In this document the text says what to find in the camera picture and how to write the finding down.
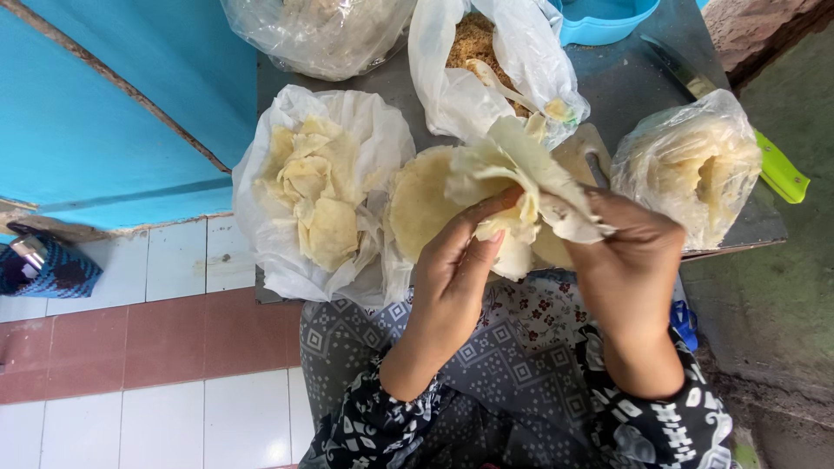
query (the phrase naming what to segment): gray table surface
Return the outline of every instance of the gray table surface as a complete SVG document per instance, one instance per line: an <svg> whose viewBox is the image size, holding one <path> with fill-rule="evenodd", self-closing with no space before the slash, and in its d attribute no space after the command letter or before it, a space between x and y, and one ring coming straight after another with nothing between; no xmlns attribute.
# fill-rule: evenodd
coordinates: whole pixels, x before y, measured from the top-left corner
<svg viewBox="0 0 834 469"><path fill-rule="evenodd" d="M695 0L661 0L660 6L628 37L607 46L565 47L573 62L579 92L590 103L586 122L596 126L608 151L613 155L617 143L649 114L690 102L690 95L658 62L653 52L638 37L649 34L677 49L716 86L728 88L726 75L712 46ZM287 84L312 91L357 89L378 93L386 103L398 108L408 122L417 151L435 145L455 144L453 137L435 136L425 126L423 105L411 82L408 52L399 51L388 63L369 73L332 83L285 73L275 68L266 55L258 53L258 115L266 110L276 94ZM761 180L756 184L736 223L716 253L691 253L687 257L714 255L784 242L785 225L773 206L773 192ZM280 300L263 287L263 273L256 279L259 302Z"/></svg>

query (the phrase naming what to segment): blue plastic item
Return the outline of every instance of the blue plastic item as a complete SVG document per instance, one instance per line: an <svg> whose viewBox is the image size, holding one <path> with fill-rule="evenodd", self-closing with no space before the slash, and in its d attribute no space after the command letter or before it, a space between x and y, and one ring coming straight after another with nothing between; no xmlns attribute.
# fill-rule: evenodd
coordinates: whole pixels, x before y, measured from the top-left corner
<svg viewBox="0 0 834 469"><path fill-rule="evenodd" d="M698 329L698 316L686 307L684 300L672 303L669 310L669 324L678 331L689 350L697 350L698 339L695 337L695 331Z"/></svg>
<svg viewBox="0 0 834 469"><path fill-rule="evenodd" d="M562 45L604 46L626 38L661 0L548 0L565 19Z"/></svg>

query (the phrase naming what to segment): floor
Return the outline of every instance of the floor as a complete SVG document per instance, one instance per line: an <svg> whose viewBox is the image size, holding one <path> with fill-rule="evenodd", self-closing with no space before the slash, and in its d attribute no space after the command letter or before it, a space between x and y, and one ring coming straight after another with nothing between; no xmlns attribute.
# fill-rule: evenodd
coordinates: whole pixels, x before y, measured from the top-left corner
<svg viewBox="0 0 834 469"><path fill-rule="evenodd" d="M801 204L774 199L788 241L681 267L700 328L721 371L738 380L733 397L750 407L771 469L829 468L834 455L833 48L829 24L741 90L753 126L811 178Z"/></svg>
<svg viewBox="0 0 834 469"><path fill-rule="evenodd" d="M0 297L0 455L14 469L296 464L314 434L300 305L256 305L218 217L79 246L78 300Z"/></svg>

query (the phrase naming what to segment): white tile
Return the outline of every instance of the white tile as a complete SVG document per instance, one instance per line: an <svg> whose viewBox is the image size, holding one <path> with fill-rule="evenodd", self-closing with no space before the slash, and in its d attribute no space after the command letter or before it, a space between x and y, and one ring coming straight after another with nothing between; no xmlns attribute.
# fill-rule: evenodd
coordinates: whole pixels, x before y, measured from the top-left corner
<svg viewBox="0 0 834 469"><path fill-rule="evenodd" d="M104 273L89 298L58 300L50 298L47 315L97 310L110 306L132 305L145 301L145 274L148 265L148 231L111 240L83 243L78 248Z"/></svg>
<svg viewBox="0 0 834 469"><path fill-rule="evenodd" d="M0 406L0 465L38 469L43 401Z"/></svg>
<svg viewBox="0 0 834 469"><path fill-rule="evenodd" d="M151 229L147 301L206 292L206 219Z"/></svg>
<svg viewBox="0 0 834 469"><path fill-rule="evenodd" d="M672 301L686 301L686 292L683 289L683 282L681 281L681 274L678 274L675 279L675 289L672 291Z"/></svg>
<svg viewBox="0 0 834 469"><path fill-rule="evenodd" d="M118 469L122 393L47 401L41 469Z"/></svg>
<svg viewBox="0 0 834 469"><path fill-rule="evenodd" d="M47 299L28 296L0 296L0 322L42 318L47 315Z"/></svg>
<svg viewBox="0 0 834 469"><path fill-rule="evenodd" d="M289 372L289 429L293 433L293 464L298 464L315 436L313 412L304 385L301 367L290 368Z"/></svg>
<svg viewBox="0 0 834 469"><path fill-rule="evenodd" d="M208 219L206 292L255 285L255 259L234 217Z"/></svg>
<svg viewBox="0 0 834 469"><path fill-rule="evenodd" d="M205 469L289 465L287 371L206 380L205 432Z"/></svg>
<svg viewBox="0 0 834 469"><path fill-rule="evenodd" d="M203 468L203 382L124 392L120 469Z"/></svg>

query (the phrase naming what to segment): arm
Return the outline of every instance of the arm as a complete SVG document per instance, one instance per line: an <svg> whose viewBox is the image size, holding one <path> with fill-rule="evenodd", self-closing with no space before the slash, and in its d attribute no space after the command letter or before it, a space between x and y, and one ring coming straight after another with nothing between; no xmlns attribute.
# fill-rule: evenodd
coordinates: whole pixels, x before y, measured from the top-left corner
<svg viewBox="0 0 834 469"><path fill-rule="evenodd" d="M374 357L345 390L339 410L319 422L299 467L387 468L417 448L437 416L441 386L430 379L414 399L398 401L379 381L383 361Z"/></svg>
<svg viewBox="0 0 834 469"><path fill-rule="evenodd" d="M437 372L469 339L480 316L486 277L503 232L472 239L486 216L512 207L508 189L454 217L424 248L415 267L414 305L402 337L372 360L345 392L338 412L319 423L299 467L399 467L438 414Z"/></svg>
<svg viewBox="0 0 834 469"><path fill-rule="evenodd" d="M599 408L596 440L613 459L686 469L729 466L731 418L683 340L669 307L686 232L628 199L588 190L591 208L617 227L593 245L565 242L597 320L577 346Z"/></svg>

